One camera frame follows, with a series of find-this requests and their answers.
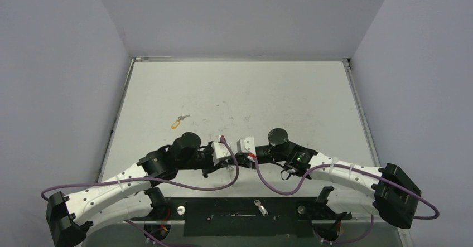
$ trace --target wall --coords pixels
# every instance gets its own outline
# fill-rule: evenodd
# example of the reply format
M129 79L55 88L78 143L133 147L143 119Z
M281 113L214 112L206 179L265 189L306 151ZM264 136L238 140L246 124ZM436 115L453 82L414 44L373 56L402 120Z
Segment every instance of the wall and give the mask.
M100 0L0 0L0 239L52 246L40 191L94 181L128 54Z
M350 57L384 0L102 0L136 56Z
M440 210L414 222L416 246L472 242L472 4L385 0L351 60L382 164L399 164Z

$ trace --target metal frame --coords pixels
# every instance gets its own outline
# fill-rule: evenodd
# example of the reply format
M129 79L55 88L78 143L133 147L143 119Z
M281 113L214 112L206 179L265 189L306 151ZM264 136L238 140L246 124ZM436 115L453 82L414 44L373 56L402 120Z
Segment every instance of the metal frame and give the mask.
M115 116L112 132L109 138L109 141L107 143L107 150L105 151L105 155L103 158L102 166L100 167L100 173L98 176L97 181L100 182L102 181L103 178L103 172L105 169L105 166L107 165L108 161L108 156L110 154L110 148L112 146L113 138L115 135L115 129L118 124L118 120L120 118L120 113L122 111L122 106L123 102L126 97L126 93L128 90L128 84L130 82L134 64L135 62L163 62L163 61L173 61L173 62L186 62L186 61L341 61L344 64L345 72L346 72L346 77L348 80L348 83L351 88L351 92L353 94L353 98L355 99L355 105L358 110L358 114L360 116L360 121L363 127L363 130L365 132L366 136L366 141L369 145L369 149L371 152L371 157L373 159L373 162L376 166L380 166L378 154L376 152L376 148L374 145L373 137L371 136L371 132L368 126L368 122L366 121L366 116L363 111L363 107L361 106L360 98L358 96L358 92L356 91L353 75L351 73L351 67L349 63L349 59L341 59L341 58L325 58L321 59L318 57L312 57L312 56L268 56L268 55L246 55L246 56L234 56L234 57L225 57L225 56L210 56L210 57L192 57L192 56L139 56L139 57L134 57L131 59L130 67L128 69L128 75L127 79L125 81L124 87L123 87L123 93L122 93L122 98L120 101L120 105L117 111L117 114ZM350 220L349 222L369 222L369 217L367 216L354 216L353 220ZM381 218L375 218L375 222L383 222ZM138 221L138 223L146 223L146 224L152 224L152 221ZM165 224L177 224L177 223L183 223L183 221L167 221ZM412 237L410 234L409 230L405 229L398 229L399 232L399 238L402 242L403 247L414 247L414 243L412 241Z

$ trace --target cable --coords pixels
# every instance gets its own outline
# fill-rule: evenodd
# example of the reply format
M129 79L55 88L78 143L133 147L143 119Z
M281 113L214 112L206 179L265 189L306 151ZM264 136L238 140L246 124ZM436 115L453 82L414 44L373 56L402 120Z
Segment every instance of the cable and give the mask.
M359 236L358 238L356 239L351 239L351 240L342 240L342 241L328 241L328 240L323 240L324 243L331 243L331 244L347 244L347 243L355 243L357 241L360 241L360 240L363 240L366 236L368 236L368 234L370 234L370 232L373 230L373 227L374 227L374 216L371 215L371 223L370 223L370 226L369 228L365 231L365 233L363 233L361 236ZM317 235L319 238L322 238L319 234L317 234L317 232L315 232L315 235Z
M143 232L146 237L150 238L152 241L154 241L156 244L159 244L163 247L195 247L195 245L192 245L192 244L176 244L176 243L168 243L168 244L164 244L162 243L160 240L156 239L153 235L151 235L151 233L149 233L148 231L146 231L144 228L138 226L137 224L131 222L131 220L124 220L125 222L129 223L130 225L132 225L133 227L135 227L136 229L140 230L141 232Z
M334 167L339 167L339 168L344 168L344 169L351 169L353 172L357 172L357 173L361 173L363 175L367 175L369 177L372 177L372 178L375 178L377 180L380 180L380 181L383 181L384 183L387 183L395 188L398 188L400 189L401 191L411 195L412 197L414 197L416 200L418 201L421 201L422 203L424 203L425 205L429 206L434 212L435 214L432 215L432 216L414 216L414 219L420 219L420 220L433 220L433 219L437 219L439 216L440 216L440 212L438 211L437 207L435 207L433 204L431 204L430 202L428 202L426 199L422 198L421 196L415 194L414 192L408 190L407 188L397 184L397 183L394 183L393 181L390 181L384 177L380 177L380 176L377 176L377 175L374 175L372 173L369 173L369 172L365 172L363 170L360 170L360 169L356 169L356 168L351 168L350 166L346 166L346 165L341 165L341 164L321 164L321 165L317 165L315 167L312 167L310 168L309 170L307 170L307 172L304 173L304 175L301 177L301 180L299 181L299 184L297 185L297 187L292 190L292 191L288 191L288 192L284 192L284 191L280 191L280 190L277 190L276 188L274 188L273 186L271 186L268 182L266 182L266 180L263 178L263 176L261 175L261 171L259 169L259 164L258 164L258 158L254 158L254 163L255 163L255 166L256 166L256 173L258 174L258 177L259 179L261 179L261 181L263 182L263 184L268 187L270 190L274 191L275 193L278 193L280 195L285 195L285 196L289 196L289 195L293 195L295 194L297 191L299 191L299 189L301 188L302 186L302 183L304 182L304 180L306 179L306 177L309 175L309 173L311 173L312 171L315 171L317 169L320 169L320 168L325 168L325 167L330 167L330 166L334 166Z
M120 183L127 183L127 182L134 182L134 181L155 181L155 182L166 183L166 184L170 184L170 185L174 185L174 186L178 186L178 187L188 188L190 190L199 190L199 191L216 191L216 190L223 190L225 188L228 188L228 187L232 186L233 184L235 184L235 182L238 179L240 171L239 171L238 161L235 157L235 154L233 153L233 151L231 150L230 146L228 145L228 143L226 142L226 140L223 136L220 138L220 141L223 143L223 145L226 146L226 148L230 152L231 158L235 162L235 167L236 167L236 170L237 170L236 174L235 174L235 178L230 183L228 183L224 186L221 186L221 187L193 187L193 186L189 186L189 185L185 185L185 184L181 184L181 183L177 183L177 182L173 182L173 181L169 181L169 180L164 180L164 179L160 179L160 178L155 178L155 177L128 178L128 179L120 180ZM110 181L110 182L102 182L102 183L80 183L80 184L59 185L59 186L54 186L54 187L50 187L50 188L47 188L47 189L43 190L41 192L41 197L45 201L48 201L48 198L46 197L45 193L47 193L49 191L53 191L53 190L59 190L59 189L62 189L62 188L100 187L100 186L109 186L109 185L115 185L115 184L118 184L118 181Z

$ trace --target purple cable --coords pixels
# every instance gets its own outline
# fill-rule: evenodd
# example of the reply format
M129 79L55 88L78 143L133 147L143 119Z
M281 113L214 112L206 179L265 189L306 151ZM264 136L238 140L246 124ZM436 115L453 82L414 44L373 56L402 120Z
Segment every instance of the purple cable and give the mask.
M365 233L363 233L361 236L355 239L351 239L351 240L332 241L332 244L355 243L357 241L363 240L366 236L368 236L368 234L370 234L370 232L373 230L373 227L374 227L374 216L371 215L371 224L369 228L365 231ZM317 234L317 232L315 232L315 235L317 235L319 238L322 238L319 234Z
M189 186L189 185L185 185L185 184L181 184L181 183L176 183L176 182L173 182L173 181L164 180L164 179L160 179L160 178L154 178L154 177L136 177L136 178L123 179L123 180L120 180L120 183L127 183L127 182L134 182L134 181L155 181L155 182L166 183L166 184L170 184L170 185L174 185L174 186L178 186L178 187L188 188L190 190L199 190L199 191L223 190L223 189L225 189L227 187L230 187L233 184L235 184L235 182L237 181L238 176L239 176L239 168L238 168L238 161L235 157L235 154L233 153L233 151L231 150L230 146L228 145L228 143L226 142L226 140L223 136L221 137L220 141L222 142L223 145L226 146L226 148L230 152L231 158L233 159L233 162L235 163L235 167L236 167L236 170L237 170L236 174L235 174L235 178L230 183L228 183L224 186L221 186L221 187L193 187L193 186ZM41 197L45 201L48 201L48 198L46 197L45 193L47 193L49 191L53 191L53 190L62 189L62 188L100 187L100 186L109 186L109 185L114 185L114 184L118 184L118 181L110 181L110 182L102 182L102 183L80 183L80 184L59 185L59 186L54 186L54 187L50 187L50 188L47 188L47 189L43 190L41 192Z
M346 165L341 165L341 164L321 164L321 165L317 165L316 167L313 167L313 168L310 168L309 170L307 170L306 173L304 173L304 175L301 177L301 180L299 181L299 184L297 185L297 187L293 190L293 191L289 191L289 192L284 192L284 191L280 191L280 190L277 190L275 189L273 186L271 186L268 182L266 182L266 180L263 178L263 176L261 175L261 171L259 170L259 164L258 164L258 159L255 158L254 159L254 163L256 165L256 173L258 174L259 176L259 179L261 179L261 181L263 182L263 184L265 186L267 186L270 190L274 191L275 193L278 193L278 194L281 194L281 195L286 195L286 196L289 196L289 195L292 195L292 194L295 194L302 186L302 183L304 182L304 180L306 179L306 177L308 176L309 173L311 173L312 171L314 170L317 170L317 169L320 169L320 168L324 168L324 167L330 167L330 166L334 166L334 167L339 167L339 168L344 168L344 169L350 169L352 170L353 172L357 172L357 173L361 173L363 175L367 175L369 177L372 177L374 179L377 179L377 180L380 180L380 181L383 181L384 183L387 183L395 188L398 188L400 190L402 190L403 192L411 195L412 197L416 198L416 200L418 201L421 201L423 202L425 205L429 206L434 212L435 214L432 215L432 216L414 216L414 219L420 219L420 220L433 220L433 219L436 219L440 216L440 212L438 211L437 207L435 207L433 204L431 204L430 202L428 202L426 199L422 198L421 196L415 194L414 192L408 190L407 188L399 185L399 184L396 184L394 183L393 181L390 181L386 178L383 178L383 177L380 177L380 176L377 176L377 175L374 175L372 173L369 173L369 172L365 172L363 170L360 170L360 169L356 169L356 168L351 168L350 166L346 166Z
M152 241L154 241L156 244L159 244L163 247L178 247L178 246L181 246L181 247L195 247L195 245L192 245L192 244L177 244L177 243L168 243L168 244L164 244L162 243L160 240L156 239L153 235L151 235L151 233L149 233L148 231L146 231L145 229L141 228L140 226L138 226L137 224L131 222L131 220L125 220L125 222L129 223L130 225L132 225L133 227L135 227L136 229L140 230L141 232L143 232L146 237L150 238Z

